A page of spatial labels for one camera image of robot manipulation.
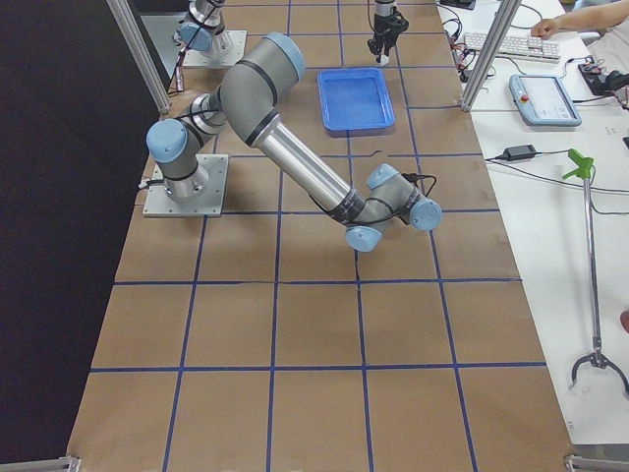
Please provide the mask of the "person's hand at keyboard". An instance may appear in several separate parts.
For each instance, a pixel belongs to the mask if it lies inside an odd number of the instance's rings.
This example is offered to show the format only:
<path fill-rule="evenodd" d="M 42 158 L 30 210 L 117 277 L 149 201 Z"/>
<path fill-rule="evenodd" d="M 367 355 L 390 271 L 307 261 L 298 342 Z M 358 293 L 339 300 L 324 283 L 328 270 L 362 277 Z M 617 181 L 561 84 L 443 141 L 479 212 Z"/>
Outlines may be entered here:
<path fill-rule="evenodd" d="M 540 39 L 549 39 L 561 29 L 558 19 L 542 19 L 530 29 L 530 36 Z"/>

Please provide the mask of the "person's forearm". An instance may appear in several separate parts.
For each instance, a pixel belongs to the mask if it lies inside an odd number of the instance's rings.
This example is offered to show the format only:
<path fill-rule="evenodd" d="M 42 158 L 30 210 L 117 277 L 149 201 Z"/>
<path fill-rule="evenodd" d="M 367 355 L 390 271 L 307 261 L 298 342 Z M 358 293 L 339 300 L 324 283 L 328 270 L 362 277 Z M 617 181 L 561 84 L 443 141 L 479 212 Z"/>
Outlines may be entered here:
<path fill-rule="evenodd" d="M 628 4 L 617 2 L 592 6 L 563 15 L 561 30 L 600 30 L 620 25 L 628 17 Z"/>

